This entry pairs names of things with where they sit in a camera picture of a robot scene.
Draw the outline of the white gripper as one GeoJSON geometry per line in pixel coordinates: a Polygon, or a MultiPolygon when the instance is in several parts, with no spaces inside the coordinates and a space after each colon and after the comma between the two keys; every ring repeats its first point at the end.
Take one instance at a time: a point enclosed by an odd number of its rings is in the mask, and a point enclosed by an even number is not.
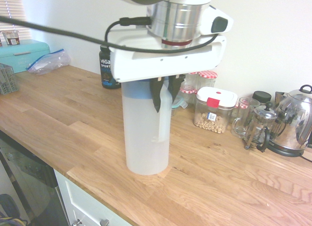
{"type": "MultiPolygon", "coordinates": [[[[161,49],[161,38],[146,30],[111,31],[109,41],[126,47],[161,49]]],[[[111,72],[118,82],[152,78],[150,91],[158,113],[161,105],[162,77],[169,76],[168,90],[174,102],[185,74],[216,68],[221,62],[226,43],[226,37],[219,35],[203,48],[175,54],[140,53],[111,48],[111,72]]]]}

